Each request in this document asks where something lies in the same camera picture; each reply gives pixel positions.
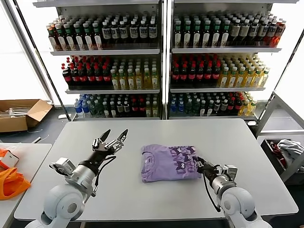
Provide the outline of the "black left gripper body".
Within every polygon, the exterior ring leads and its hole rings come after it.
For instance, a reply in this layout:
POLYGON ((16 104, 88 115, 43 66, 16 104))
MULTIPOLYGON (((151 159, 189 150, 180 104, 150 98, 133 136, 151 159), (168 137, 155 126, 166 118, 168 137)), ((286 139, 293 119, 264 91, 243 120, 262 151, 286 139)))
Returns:
POLYGON ((114 159, 114 151, 112 149, 105 149, 104 144, 95 143, 92 145, 92 154, 82 161, 82 165, 88 168, 99 168, 104 161, 114 159))

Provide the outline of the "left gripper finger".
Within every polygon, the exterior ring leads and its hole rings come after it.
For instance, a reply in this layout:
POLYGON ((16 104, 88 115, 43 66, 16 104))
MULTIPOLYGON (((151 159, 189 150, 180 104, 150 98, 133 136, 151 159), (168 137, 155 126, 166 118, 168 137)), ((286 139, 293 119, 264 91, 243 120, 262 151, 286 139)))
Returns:
POLYGON ((92 143, 92 149, 99 150, 101 148, 101 146, 105 143, 110 132, 111 132, 111 130, 109 129, 106 132, 104 132, 100 137, 95 138, 92 143))
POLYGON ((125 129, 117 139, 111 141, 106 145, 107 149, 113 148, 113 149, 121 149, 124 146, 124 141, 127 137, 128 130, 125 129))

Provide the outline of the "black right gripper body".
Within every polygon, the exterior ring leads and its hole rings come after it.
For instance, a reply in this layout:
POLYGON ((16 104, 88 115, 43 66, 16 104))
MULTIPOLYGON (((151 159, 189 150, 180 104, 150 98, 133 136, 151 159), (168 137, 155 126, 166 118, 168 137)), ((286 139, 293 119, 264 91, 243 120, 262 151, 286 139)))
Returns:
POLYGON ((221 165, 210 165, 210 164, 205 165, 205 177, 209 181, 214 180, 217 176, 221 174, 222 174, 221 165))

